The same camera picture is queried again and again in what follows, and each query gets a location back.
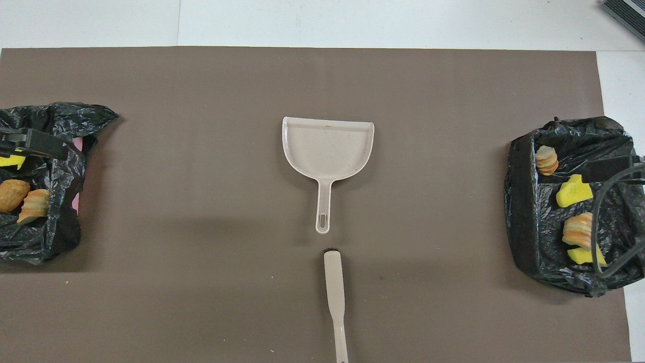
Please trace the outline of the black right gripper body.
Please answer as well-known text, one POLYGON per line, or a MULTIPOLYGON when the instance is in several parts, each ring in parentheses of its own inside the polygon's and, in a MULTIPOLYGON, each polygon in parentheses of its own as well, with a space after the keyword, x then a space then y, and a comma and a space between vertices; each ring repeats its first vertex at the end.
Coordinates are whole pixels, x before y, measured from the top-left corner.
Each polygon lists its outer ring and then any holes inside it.
POLYGON ((643 164, 643 156, 631 155, 586 161, 580 174, 583 183, 604 183, 615 174, 643 164))

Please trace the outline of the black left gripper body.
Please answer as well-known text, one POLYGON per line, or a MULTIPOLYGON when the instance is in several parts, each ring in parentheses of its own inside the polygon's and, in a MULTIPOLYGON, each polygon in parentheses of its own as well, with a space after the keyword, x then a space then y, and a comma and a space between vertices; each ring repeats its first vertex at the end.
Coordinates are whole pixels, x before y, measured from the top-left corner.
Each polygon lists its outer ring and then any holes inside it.
POLYGON ((37 156, 39 158, 67 159, 67 142, 52 134, 28 127, 1 128, 1 156, 37 156))

